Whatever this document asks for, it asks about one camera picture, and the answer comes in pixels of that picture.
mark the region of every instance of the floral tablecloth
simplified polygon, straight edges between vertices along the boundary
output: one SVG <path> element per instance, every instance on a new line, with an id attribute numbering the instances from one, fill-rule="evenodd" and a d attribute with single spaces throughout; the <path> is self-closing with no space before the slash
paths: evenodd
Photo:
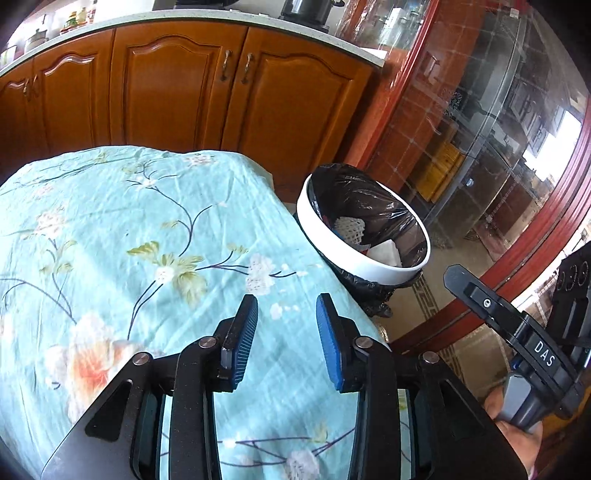
<path id="1" fill-rule="evenodd" d="M 329 380 L 316 297 L 378 334 L 271 182 L 239 154 L 104 147 L 0 187 L 0 437 L 34 477 L 134 353 L 181 351 L 252 293 L 245 378 L 215 396 L 223 477 L 346 478 L 357 395 Z"/>

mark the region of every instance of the white countertop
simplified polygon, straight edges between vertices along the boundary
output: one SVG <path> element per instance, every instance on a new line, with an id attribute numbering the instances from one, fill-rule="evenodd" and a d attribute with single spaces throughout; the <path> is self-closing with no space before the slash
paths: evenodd
<path id="1" fill-rule="evenodd" d="M 21 57 L 18 57 L 12 63 L 6 65 L 0 70 L 0 76 L 9 72 L 13 68 L 17 67 L 24 61 L 34 57 L 42 51 L 48 50 L 60 43 L 64 43 L 68 40 L 72 40 L 83 35 L 87 35 L 91 32 L 99 30 L 107 30 L 109 28 L 115 28 L 120 25 L 129 25 L 134 23 L 146 22 L 146 21 L 157 21 L 157 20 L 220 20 L 227 22 L 236 22 L 241 24 L 256 25 L 258 27 L 273 28 L 284 32 L 293 33 L 301 37 L 307 37 L 311 40 L 336 47 L 339 50 L 344 51 L 354 57 L 365 60 L 368 63 L 375 65 L 376 67 L 383 67 L 384 61 L 379 57 L 371 54 L 370 52 L 353 45 L 345 40 L 328 35 L 327 33 L 314 30 L 313 28 L 298 25 L 296 23 L 288 22 L 285 20 L 279 20 L 278 18 L 271 18 L 266 15 L 255 15 L 247 14 L 243 12 L 230 12 L 226 10 L 206 10 L 201 8 L 196 9 L 179 9 L 179 10 L 158 10 L 155 12 L 145 12 L 135 15 L 128 15 L 126 17 L 112 18 L 103 22 L 97 22 L 84 27 L 76 28 L 68 33 L 52 38 L 45 43 L 39 45 L 28 51 Z"/>

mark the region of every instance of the trash can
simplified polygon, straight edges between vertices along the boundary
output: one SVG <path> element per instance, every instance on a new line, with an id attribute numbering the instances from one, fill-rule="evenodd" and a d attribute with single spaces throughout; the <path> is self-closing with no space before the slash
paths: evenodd
<path id="1" fill-rule="evenodd" d="M 421 276 L 431 254 L 427 230 L 412 208 L 347 164 L 322 165 L 309 175 L 296 214 L 310 243 L 370 316 L 391 316 L 385 302 L 397 288 L 408 287 Z M 402 265 L 378 262 L 346 243 L 333 227 L 342 217 L 363 220 L 363 244 L 374 247 L 393 240 Z"/>

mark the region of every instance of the cabinet door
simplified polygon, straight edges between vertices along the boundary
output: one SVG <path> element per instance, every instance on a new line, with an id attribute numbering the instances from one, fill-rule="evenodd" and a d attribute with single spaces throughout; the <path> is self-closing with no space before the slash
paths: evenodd
<path id="1" fill-rule="evenodd" d="M 371 70 L 310 40 L 250 28 L 222 148 L 262 165 L 293 201 L 307 173 L 333 161 Z"/>
<path id="2" fill-rule="evenodd" d="M 0 184 L 24 164 L 39 160 L 39 130 L 33 108 L 33 62 L 0 77 Z"/>
<path id="3" fill-rule="evenodd" d="M 33 94 L 50 157 L 109 145 L 109 66 L 114 30 L 34 58 Z"/>
<path id="4" fill-rule="evenodd" d="M 118 28 L 111 140 L 189 152 L 219 148 L 247 28 L 201 21 Z"/>

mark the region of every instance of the metal screw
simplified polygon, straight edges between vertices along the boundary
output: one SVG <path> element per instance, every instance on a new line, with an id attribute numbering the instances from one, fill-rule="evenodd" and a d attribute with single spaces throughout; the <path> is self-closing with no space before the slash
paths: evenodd
<path id="1" fill-rule="evenodd" d="M 428 364 L 436 364 L 439 361 L 439 355 L 435 352 L 423 352 L 423 360 Z"/>
<path id="2" fill-rule="evenodd" d="M 199 339 L 199 346 L 201 348 L 211 348 L 213 346 L 215 346 L 215 344 L 217 343 L 217 339 L 215 337 L 203 337 Z"/>
<path id="3" fill-rule="evenodd" d="M 143 365 L 150 361 L 150 356 L 146 352 L 136 353 L 134 355 L 134 365 Z"/>
<path id="4" fill-rule="evenodd" d="M 371 347 L 373 344 L 374 344 L 374 341 L 371 338 L 366 337 L 366 336 L 357 337 L 355 339 L 355 345 L 357 345 L 359 348 L 366 349 L 366 348 Z"/>

